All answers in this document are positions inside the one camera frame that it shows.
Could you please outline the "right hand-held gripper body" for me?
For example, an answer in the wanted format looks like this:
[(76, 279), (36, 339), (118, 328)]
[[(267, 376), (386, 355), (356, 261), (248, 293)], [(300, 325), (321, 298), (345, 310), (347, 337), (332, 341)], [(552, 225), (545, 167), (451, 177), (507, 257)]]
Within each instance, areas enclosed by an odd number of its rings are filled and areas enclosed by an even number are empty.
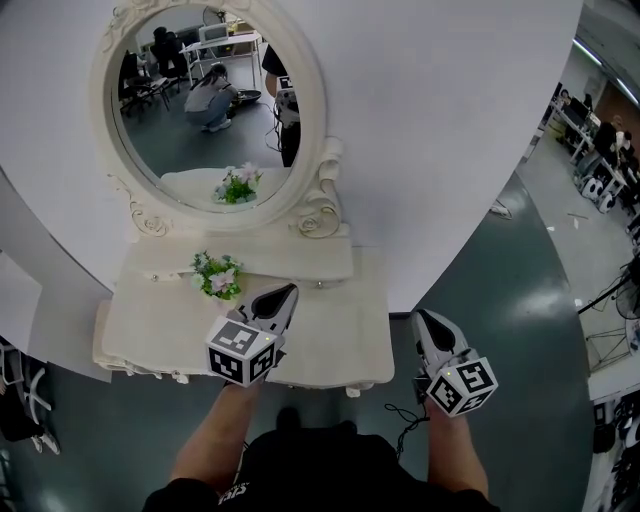
[(430, 398), (453, 418), (480, 408), (498, 388), (498, 381), (486, 357), (465, 349), (444, 362), (426, 365), (413, 379), (416, 398)]

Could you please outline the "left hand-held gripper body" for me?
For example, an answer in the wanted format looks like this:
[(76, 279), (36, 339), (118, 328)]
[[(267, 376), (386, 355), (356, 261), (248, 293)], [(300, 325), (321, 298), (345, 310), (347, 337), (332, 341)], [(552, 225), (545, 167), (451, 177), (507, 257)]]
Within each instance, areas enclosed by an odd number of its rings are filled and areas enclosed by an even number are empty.
[(206, 339), (209, 370), (244, 388), (265, 378), (284, 357), (286, 314), (261, 318), (246, 308), (219, 316)]

